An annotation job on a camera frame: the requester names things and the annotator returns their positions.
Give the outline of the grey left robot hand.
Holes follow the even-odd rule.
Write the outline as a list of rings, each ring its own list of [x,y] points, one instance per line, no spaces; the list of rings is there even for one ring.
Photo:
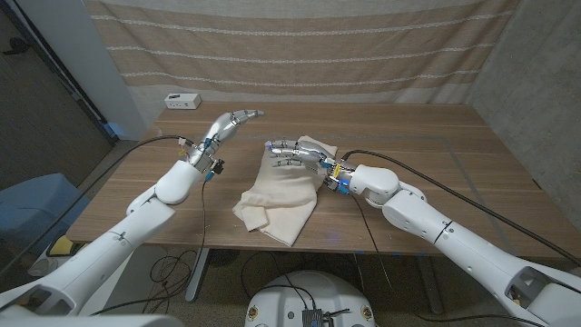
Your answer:
[[[251,119],[264,116],[260,110],[239,110],[219,116],[198,145],[195,145],[188,154],[186,162],[201,173],[205,172],[214,162],[214,154],[222,143],[236,135],[238,128]]]

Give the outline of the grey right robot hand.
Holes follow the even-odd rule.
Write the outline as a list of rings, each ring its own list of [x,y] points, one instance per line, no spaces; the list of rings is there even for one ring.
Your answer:
[[[305,166],[323,173],[323,183],[336,193],[350,194],[350,180],[356,167],[337,159],[321,145],[310,141],[267,141],[265,149],[274,158],[273,167]]]

